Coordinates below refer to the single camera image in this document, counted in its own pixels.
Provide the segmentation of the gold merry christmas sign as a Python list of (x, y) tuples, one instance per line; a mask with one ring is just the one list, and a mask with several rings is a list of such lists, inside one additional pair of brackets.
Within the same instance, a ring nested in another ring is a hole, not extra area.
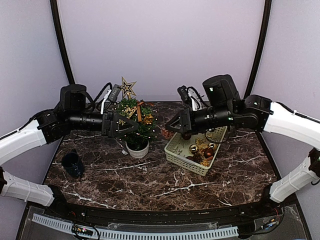
[(135, 122), (137, 120), (137, 107), (126, 105), (124, 109), (120, 111), (120, 115)]

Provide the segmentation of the small green christmas tree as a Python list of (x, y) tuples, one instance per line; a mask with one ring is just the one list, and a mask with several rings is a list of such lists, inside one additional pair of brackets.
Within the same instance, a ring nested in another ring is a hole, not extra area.
[(136, 130), (121, 135), (128, 153), (135, 159), (145, 157), (149, 152), (150, 143), (157, 138), (156, 117), (151, 106), (151, 103), (143, 100), (124, 98), (116, 108), (118, 114), (138, 125)]

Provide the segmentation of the brown ribbon cinnamon stick ornament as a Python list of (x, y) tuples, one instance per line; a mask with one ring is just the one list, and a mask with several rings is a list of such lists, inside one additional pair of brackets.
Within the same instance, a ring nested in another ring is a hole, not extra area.
[(139, 123), (143, 124), (144, 116), (151, 114), (153, 116), (153, 110), (151, 108), (151, 105), (144, 100), (140, 100), (136, 102), (136, 107), (137, 107), (137, 121)]

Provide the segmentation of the gold star tree topper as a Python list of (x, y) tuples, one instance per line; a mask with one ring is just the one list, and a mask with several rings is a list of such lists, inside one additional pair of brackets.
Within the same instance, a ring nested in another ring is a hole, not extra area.
[(133, 87), (136, 85), (136, 81), (133, 82), (127, 82), (127, 80), (122, 76), (121, 77), (121, 92), (122, 92), (122, 98), (125, 99), (131, 99), (132, 96), (136, 97), (137, 94), (133, 90)]

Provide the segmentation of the beige perforated plastic basket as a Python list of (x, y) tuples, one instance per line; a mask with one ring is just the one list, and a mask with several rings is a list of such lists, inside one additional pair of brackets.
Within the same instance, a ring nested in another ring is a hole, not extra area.
[(189, 152), (189, 146), (192, 144), (195, 144), (196, 135), (192, 135), (189, 140), (184, 140), (182, 138), (182, 134), (175, 133), (174, 136), (169, 141), (169, 143), (164, 148), (164, 151), (166, 154), (166, 160), (186, 170), (194, 172), (198, 175), (205, 176), (208, 170), (213, 165), (213, 162), (218, 154), (221, 143), (225, 138), (226, 132), (227, 132), (226, 127), (218, 127), (213, 131), (206, 132), (208, 134), (211, 133), (218, 138), (219, 146), (217, 147), (216, 150), (213, 150), (214, 156), (209, 158), (204, 158), (205, 149), (199, 149), (197, 154), (201, 154), (203, 156), (203, 161), (201, 163), (196, 163), (192, 160), (187, 159), (188, 156), (194, 155)]

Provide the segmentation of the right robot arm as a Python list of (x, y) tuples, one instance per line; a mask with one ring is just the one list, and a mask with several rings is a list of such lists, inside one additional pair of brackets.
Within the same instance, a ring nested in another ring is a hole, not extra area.
[(229, 74), (213, 76), (203, 83), (210, 106), (187, 107), (166, 124), (169, 131), (181, 134), (206, 133), (218, 127), (234, 126), (257, 132), (274, 133), (312, 146), (304, 161), (288, 175), (267, 186), (255, 213), (266, 217), (288, 196), (320, 179), (320, 122), (260, 95), (240, 98)]

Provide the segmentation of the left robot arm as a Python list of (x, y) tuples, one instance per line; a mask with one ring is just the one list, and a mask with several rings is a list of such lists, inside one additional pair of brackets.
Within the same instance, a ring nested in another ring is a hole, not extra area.
[[(49, 145), (68, 135), (72, 130), (100, 132), (114, 138), (138, 129), (138, 123), (114, 111), (94, 112), (96, 101), (81, 84), (61, 88), (55, 108), (36, 113), (23, 126), (0, 138), (0, 163), (37, 147)], [(51, 210), (60, 218), (67, 218), (70, 206), (62, 199), (56, 186), (41, 185), (0, 171), (0, 194), (25, 202), (33, 202)]]

